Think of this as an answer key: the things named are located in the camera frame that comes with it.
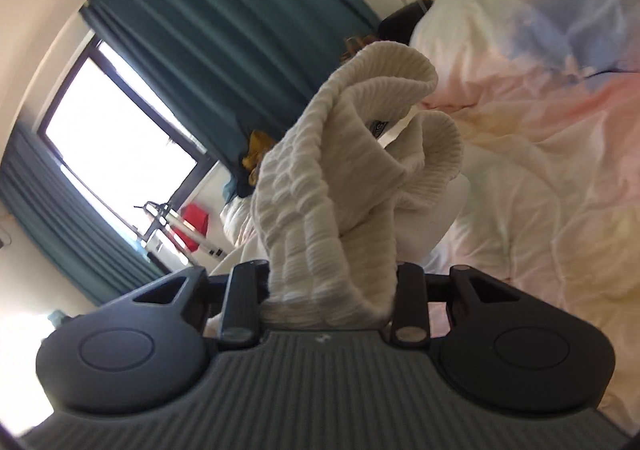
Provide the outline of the cream zip-up jacket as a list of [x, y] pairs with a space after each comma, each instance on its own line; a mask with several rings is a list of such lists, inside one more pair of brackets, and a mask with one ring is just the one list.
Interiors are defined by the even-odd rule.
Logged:
[[459, 175], [463, 143], [440, 111], [434, 66], [396, 42], [375, 42], [337, 69], [259, 166], [254, 236], [224, 269], [267, 259], [259, 314], [276, 329], [386, 325], [396, 267], [432, 249], [428, 221]]

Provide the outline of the metal clothes rack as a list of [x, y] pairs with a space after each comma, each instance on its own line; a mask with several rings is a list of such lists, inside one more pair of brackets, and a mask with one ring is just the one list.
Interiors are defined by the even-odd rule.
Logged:
[[198, 265], [194, 257], [198, 250], [213, 259], [224, 259], [228, 255], [207, 236], [209, 214], [197, 204], [189, 203], [175, 211], [168, 203], [148, 201], [136, 205], [136, 209], [152, 219], [148, 237], [152, 238], [154, 233], [163, 236], [186, 263]]

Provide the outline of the white puffy comforter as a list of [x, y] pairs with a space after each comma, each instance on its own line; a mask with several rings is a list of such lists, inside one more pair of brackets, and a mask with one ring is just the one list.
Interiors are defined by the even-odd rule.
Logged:
[[244, 247], [257, 236], [252, 216], [252, 202], [252, 196], [234, 197], [220, 212], [222, 230], [234, 249]]

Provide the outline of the red garment on rack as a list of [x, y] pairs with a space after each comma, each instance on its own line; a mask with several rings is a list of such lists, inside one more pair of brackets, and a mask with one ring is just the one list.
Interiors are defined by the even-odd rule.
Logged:
[[[203, 237], [207, 235], [209, 215], [206, 210], [191, 202], [182, 207], [179, 214], [181, 218], [197, 233]], [[174, 227], [174, 230], [189, 252], [193, 253], [200, 247], [198, 242], [191, 239], [186, 233], [179, 230], [177, 227]]]

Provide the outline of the black garment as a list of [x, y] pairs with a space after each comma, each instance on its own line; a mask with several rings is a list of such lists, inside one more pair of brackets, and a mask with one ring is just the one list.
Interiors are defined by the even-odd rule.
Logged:
[[231, 171], [231, 176], [233, 196], [246, 198], [254, 192], [258, 181], [258, 169], [256, 166], [251, 169], [245, 169], [244, 166], [237, 166]]

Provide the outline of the mustard yellow garment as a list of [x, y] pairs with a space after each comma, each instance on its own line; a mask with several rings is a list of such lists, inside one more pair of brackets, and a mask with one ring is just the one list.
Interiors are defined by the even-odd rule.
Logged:
[[267, 133], [262, 131], [253, 131], [250, 133], [248, 140], [247, 153], [242, 159], [242, 166], [247, 171], [254, 171], [258, 165], [262, 163], [262, 159], [277, 142]]

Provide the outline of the left teal curtain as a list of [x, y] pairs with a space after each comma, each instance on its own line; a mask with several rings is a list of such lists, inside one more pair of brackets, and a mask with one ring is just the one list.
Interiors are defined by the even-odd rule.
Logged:
[[4, 149], [1, 201], [40, 252], [93, 304], [106, 304], [162, 277], [99, 215], [21, 122]]

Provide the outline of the teal curtain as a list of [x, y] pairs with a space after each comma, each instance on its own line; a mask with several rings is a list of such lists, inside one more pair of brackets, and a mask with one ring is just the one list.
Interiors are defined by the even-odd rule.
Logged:
[[281, 137], [346, 40], [378, 25], [363, 0], [88, 0], [81, 14], [233, 174], [250, 134]]
[[99, 215], [21, 122], [4, 149], [1, 201], [40, 252], [93, 304], [106, 304], [162, 277]]

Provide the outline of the right teal curtain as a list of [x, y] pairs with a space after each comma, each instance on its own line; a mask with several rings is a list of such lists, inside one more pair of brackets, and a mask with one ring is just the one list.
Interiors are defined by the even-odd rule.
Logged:
[[250, 134], [281, 137], [346, 40], [378, 25], [363, 0], [88, 0], [81, 14], [233, 174]]

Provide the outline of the brown paper bag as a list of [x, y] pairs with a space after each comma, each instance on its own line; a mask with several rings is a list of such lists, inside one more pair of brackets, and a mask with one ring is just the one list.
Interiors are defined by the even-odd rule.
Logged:
[[362, 51], [363, 48], [375, 42], [378, 42], [378, 37], [373, 34], [368, 34], [367, 36], [349, 36], [349, 38], [344, 40], [345, 51], [340, 57], [341, 64], [346, 64], [346, 62], [349, 62], [350, 59]]

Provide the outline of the black chair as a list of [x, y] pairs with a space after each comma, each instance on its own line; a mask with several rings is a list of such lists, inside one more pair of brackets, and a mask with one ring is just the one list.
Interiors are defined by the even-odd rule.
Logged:
[[416, 0], [393, 12], [378, 25], [378, 40], [409, 45], [416, 25], [431, 9], [433, 3], [433, 0]]

